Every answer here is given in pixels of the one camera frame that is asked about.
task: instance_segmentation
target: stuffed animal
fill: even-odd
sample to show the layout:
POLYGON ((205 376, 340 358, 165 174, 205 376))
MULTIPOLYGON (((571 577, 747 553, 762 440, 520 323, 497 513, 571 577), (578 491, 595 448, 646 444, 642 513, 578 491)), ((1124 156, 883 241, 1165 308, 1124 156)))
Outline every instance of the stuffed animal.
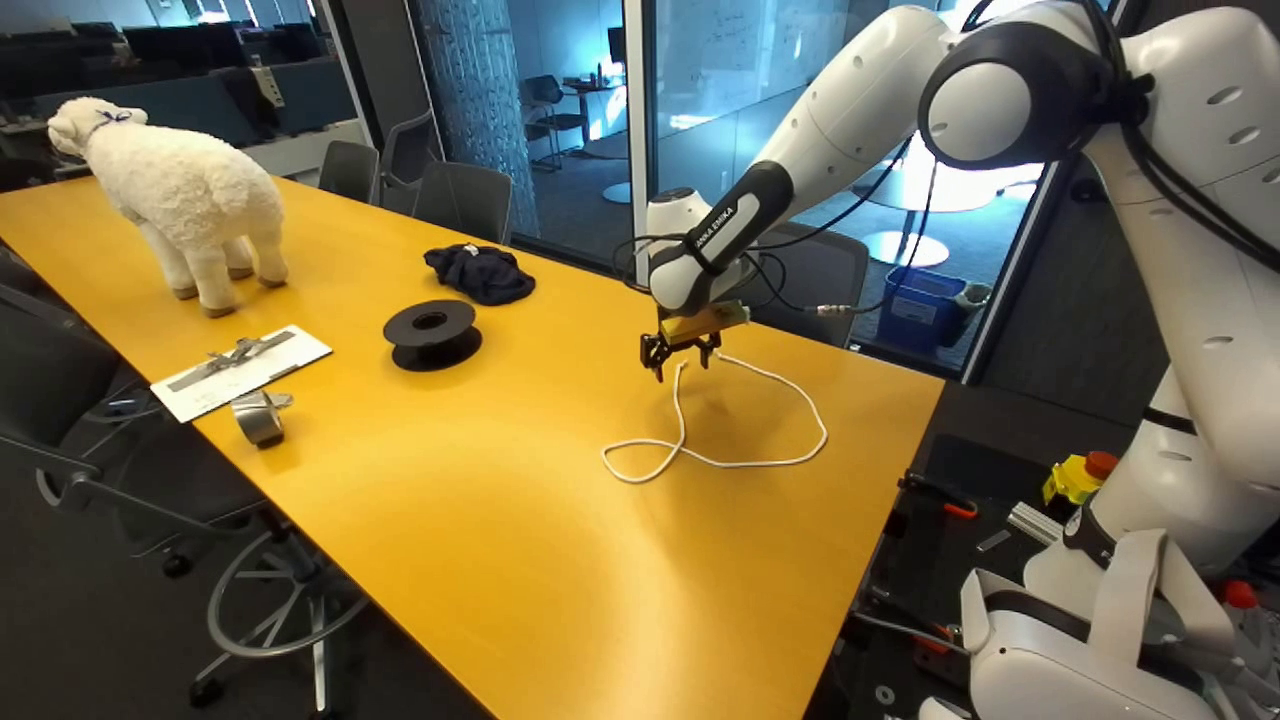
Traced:
POLYGON ((172 294, 194 300, 208 317, 237 311, 232 280, 262 276, 280 288, 288 280, 280 257, 280 190, 271 174, 232 143, 153 129, 149 112, 75 96, 47 118, 56 151, 80 156, 161 257, 172 294))

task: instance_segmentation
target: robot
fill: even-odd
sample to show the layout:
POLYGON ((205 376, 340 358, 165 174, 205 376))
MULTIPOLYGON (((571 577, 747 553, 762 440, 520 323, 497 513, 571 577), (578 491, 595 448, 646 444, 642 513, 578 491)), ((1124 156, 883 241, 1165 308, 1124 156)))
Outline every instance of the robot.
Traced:
MULTIPOLYGON (((717 206, 662 206, 650 368, 736 323, 751 241, 853 189, 912 132, 958 167, 1084 151, 1143 276, 1167 370, 1100 497, 1024 581, 962 588, 970 694, 1019 714, 1271 714, 1271 655, 1206 577, 1280 514, 1280 45, 1245 6, 1116 34, 1094 0, 1040 0, 949 32, 889 6, 853 34, 717 206)), ((970 714, 923 703, 920 714, 970 714)))

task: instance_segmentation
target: office chair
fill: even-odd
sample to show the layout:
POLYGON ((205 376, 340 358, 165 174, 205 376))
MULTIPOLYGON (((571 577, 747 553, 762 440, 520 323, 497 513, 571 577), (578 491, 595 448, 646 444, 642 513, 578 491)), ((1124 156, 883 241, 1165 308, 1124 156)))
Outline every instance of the office chair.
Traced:
POLYGON ((559 132, 586 132, 588 118, 581 112, 566 112, 566 85, 558 76, 527 76, 524 85, 524 102, 527 102, 527 141, 554 141, 554 151, 559 151, 559 132))
POLYGON ((414 211, 416 189, 433 159, 444 159, 437 112, 409 114, 390 129, 386 206, 414 211))
POLYGON ((416 221, 444 223, 486 241, 513 241, 513 179, 479 164, 430 164, 416 202, 416 221))
POLYGON ((208 633, 223 655, 195 673, 189 701, 213 703, 229 660, 312 646, 315 712, 331 712, 324 638, 361 617, 363 594, 271 518, 229 458, 168 419, 110 345, 15 285, 0 285, 0 451, 34 464, 51 506, 105 502, 132 554, 165 554, 165 577, 185 577, 194 548, 265 523, 213 588, 208 633))
POLYGON ((747 300, 751 319, 762 323, 853 347, 853 319, 867 276, 867 244, 828 231, 788 244, 800 231, 805 226, 791 223, 776 226, 762 244, 755 276, 733 288, 733 294, 747 300))
POLYGON ((380 201, 380 167, 386 167, 386 159, 378 156, 378 148, 352 143, 352 141, 330 141, 315 185, 324 190, 335 190, 335 194, 350 194, 361 202, 378 202, 380 201))

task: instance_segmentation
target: tape roll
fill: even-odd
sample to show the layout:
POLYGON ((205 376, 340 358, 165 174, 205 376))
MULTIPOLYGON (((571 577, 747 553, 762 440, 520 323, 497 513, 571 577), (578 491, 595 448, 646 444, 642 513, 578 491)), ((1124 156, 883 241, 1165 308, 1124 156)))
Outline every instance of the tape roll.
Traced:
POLYGON ((271 448, 286 440, 286 423, 280 423, 278 406, 286 406, 286 398, 278 398, 270 391, 250 391, 250 397, 232 398, 232 415, 258 448, 271 448))
POLYGON ((477 308, 462 300, 433 300, 395 311, 386 323, 394 358, 409 370, 451 368, 479 347, 477 308))

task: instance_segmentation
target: yellow table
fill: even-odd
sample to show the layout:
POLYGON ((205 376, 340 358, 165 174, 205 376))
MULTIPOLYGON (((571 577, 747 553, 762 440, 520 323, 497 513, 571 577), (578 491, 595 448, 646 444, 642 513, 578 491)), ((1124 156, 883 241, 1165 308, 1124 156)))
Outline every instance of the yellow table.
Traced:
MULTIPOLYGON (((195 426, 489 712, 795 720, 940 381, 736 326, 730 350, 800 381, 833 444, 805 468, 679 458, 631 488, 604 471, 602 444, 678 432, 667 387, 642 368, 642 291, 520 257, 539 288, 479 308, 486 347, 467 365, 400 370, 380 326, 451 294, 420 250, 464 237, 280 189, 291 288, 250 280, 229 319, 161 288, 91 179, 0 194, 0 237, 153 381, 280 323, 331 345, 278 383, 295 398, 280 448, 252 448, 229 410, 195 426)), ((703 451, 807 448, 800 398, 764 381, 712 365, 685 387, 703 451)))

